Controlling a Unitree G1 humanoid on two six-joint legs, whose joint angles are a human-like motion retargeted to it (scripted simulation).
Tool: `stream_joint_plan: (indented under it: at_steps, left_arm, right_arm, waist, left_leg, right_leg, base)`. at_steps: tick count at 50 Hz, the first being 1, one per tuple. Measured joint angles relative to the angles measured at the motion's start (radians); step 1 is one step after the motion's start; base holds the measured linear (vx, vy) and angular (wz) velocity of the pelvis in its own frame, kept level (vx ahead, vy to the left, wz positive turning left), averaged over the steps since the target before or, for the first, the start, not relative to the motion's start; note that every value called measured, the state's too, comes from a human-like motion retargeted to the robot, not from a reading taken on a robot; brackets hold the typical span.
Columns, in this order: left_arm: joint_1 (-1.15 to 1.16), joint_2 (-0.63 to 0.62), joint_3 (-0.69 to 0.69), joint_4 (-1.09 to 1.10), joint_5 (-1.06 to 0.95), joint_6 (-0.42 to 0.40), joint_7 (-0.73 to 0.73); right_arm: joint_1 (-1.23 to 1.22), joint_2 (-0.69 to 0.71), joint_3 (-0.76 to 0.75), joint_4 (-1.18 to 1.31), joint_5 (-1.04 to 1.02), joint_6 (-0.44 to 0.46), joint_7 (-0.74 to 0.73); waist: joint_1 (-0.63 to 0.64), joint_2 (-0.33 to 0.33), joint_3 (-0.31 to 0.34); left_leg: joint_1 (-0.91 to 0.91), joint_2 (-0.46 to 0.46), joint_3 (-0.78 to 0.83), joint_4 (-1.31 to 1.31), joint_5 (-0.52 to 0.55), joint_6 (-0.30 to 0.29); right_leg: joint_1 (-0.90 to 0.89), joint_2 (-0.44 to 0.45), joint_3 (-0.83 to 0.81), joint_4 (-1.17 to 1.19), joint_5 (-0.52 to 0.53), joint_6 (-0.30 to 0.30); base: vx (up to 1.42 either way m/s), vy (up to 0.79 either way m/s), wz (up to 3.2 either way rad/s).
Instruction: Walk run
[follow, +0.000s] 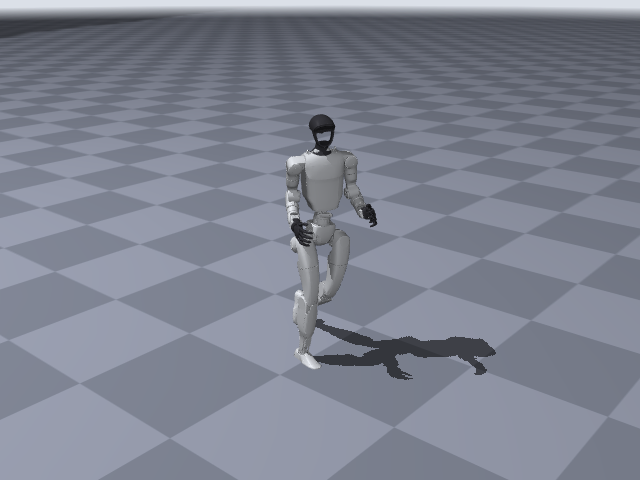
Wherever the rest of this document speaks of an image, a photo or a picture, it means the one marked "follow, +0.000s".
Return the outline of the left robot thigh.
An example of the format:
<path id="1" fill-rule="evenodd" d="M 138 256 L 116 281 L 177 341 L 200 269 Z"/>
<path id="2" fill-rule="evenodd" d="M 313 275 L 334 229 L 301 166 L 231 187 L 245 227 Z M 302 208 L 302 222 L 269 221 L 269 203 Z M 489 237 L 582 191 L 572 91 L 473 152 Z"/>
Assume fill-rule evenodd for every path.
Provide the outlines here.
<path id="1" fill-rule="evenodd" d="M 350 238 L 348 235 L 335 228 L 334 239 L 328 243 L 332 250 L 327 258 L 326 281 L 319 282 L 319 297 L 332 298 L 339 289 L 343 280 L 350 252 Z"/>

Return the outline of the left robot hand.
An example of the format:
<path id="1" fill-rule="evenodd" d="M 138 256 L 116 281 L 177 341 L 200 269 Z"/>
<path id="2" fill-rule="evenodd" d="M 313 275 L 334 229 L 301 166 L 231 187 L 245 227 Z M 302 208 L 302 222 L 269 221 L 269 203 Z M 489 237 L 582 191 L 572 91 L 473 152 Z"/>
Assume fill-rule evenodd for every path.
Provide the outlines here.
<path id="1" fill-rule="evenodd" d="M 375 210 L 373 208 L 371 208 L 370 204 L 366 205 L 367 207 L 362 207 L 362 213 L 363 213 L 363 217 L 364 219 L 369 219 L 369 223 L 373 223 L 372 225 L 370 225 L 370 227 L 374 227 L 375 225 L 377 225 L 377 218 L 376 218 L 376 214 L 375 214 Z"/>

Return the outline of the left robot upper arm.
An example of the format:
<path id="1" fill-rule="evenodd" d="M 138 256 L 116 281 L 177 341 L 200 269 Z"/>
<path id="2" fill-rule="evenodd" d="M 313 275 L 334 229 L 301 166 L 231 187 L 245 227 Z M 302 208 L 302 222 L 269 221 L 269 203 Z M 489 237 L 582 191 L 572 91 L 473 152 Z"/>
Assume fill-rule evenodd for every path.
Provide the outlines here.
<path id="1" fill-rule="evenodd" d="M 347 199 L 351 199 L 354 195 L 359 195 L 359 190 L 356 185 L 357 180 L 357 164 L 358 160 L 350 151 L 340 151 L 345 160 L 344 178 L 346 182 L 346 188 L 344 188 L 344 195 Z"/>

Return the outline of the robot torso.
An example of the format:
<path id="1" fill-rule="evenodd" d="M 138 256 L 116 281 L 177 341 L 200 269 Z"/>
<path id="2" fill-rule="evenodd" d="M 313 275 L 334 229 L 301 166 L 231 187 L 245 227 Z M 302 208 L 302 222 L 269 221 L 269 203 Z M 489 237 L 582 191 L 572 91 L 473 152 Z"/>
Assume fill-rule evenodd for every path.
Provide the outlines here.
<path id="1" fill-rule="evenodd" d="M 325 245 L 334 239 L 335 224 L 330 221 L 330 210 L 338 208 L 343 194 L 343 179 L 345 160 L 342 153 L 336 149 L 331 153 L 319 156 L 306 150 L 301 156 L 305 158 L 305 165 L 301 176 L 302 194 L 308 206 L 315 211 L 313 219 L 307 220 L 306 231 L 313 232 L 315 245 Z M 310 153 L 309 153 L 310 152 Z"/>

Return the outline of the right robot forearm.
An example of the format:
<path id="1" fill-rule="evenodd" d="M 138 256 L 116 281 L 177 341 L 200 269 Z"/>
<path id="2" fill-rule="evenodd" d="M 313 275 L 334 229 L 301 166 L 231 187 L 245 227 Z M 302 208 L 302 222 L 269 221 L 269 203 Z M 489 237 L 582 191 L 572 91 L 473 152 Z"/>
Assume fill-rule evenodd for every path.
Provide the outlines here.
<path id="1" fill-rule="evenodd" d="M 290 229 L 291 229 L 291 225 L 293 223 L 293 219 L 294 218 L 300 219 L 300 216 L 299 216 L 299 204 L 294 202 L 294 201 L 289 202 L 289 200 L 288 200 L 288 191 L 286 191 L 286 194 L 285 194 L 285 203 L 286 203 L 286 211 L 287 211 L 288 223 L 289 223 Z M 301 223 L 302 223 L 302 221 L 301 221 Z"/>

